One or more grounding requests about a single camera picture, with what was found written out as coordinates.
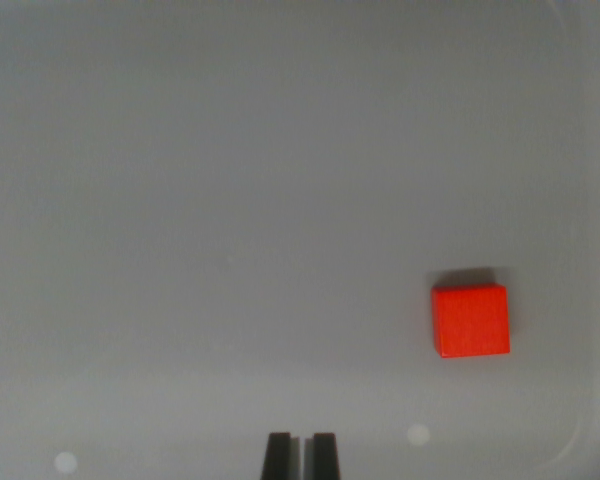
red block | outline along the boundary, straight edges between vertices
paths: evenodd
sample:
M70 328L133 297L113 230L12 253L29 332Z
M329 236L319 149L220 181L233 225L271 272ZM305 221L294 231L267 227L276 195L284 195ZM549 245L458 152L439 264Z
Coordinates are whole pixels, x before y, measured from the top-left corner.
M509 353L505 287L438 287L431 297L436 350L441 357Z

white spot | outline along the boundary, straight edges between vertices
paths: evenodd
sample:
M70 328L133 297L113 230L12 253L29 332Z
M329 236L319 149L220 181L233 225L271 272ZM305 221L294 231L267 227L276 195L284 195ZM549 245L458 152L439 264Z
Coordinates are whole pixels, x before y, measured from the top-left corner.
M426 425L421 425L416 423L409 427L407 430L407 440L411 445L416 447L421 447L431 440L431 432L429 432L429 428Z
M62 452L59 453L56 459L53 461L53 465L56 467L58 473L70 475L78 468L78 460L73 453Z

white surface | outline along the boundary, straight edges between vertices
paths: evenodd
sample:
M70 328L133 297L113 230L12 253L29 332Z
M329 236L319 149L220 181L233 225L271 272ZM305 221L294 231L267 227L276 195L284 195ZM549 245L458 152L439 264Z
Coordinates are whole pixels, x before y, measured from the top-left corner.
M58 473L63 475L70 475L75 473L78 468L78 459L71 452L62 452L53 461L53 465L56 467Z
M0 479L256 479L274 430L600 478L600 11L560 13L0 11ZM512 353L445 361L473 267Z

white tray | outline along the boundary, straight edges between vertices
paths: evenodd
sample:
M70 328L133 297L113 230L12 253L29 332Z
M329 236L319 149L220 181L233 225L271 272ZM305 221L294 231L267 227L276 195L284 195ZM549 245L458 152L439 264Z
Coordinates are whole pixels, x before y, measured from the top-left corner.
M11 6L0 479L600 478L600 8ZM442 360L473 268L512 352Z

red cube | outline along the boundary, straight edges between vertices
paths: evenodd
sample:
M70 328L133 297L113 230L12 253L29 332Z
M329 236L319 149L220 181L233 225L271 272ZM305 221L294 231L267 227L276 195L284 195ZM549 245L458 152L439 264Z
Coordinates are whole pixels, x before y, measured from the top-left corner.
M505 287L435 287L431 297L435 344L441 357L509 353Z

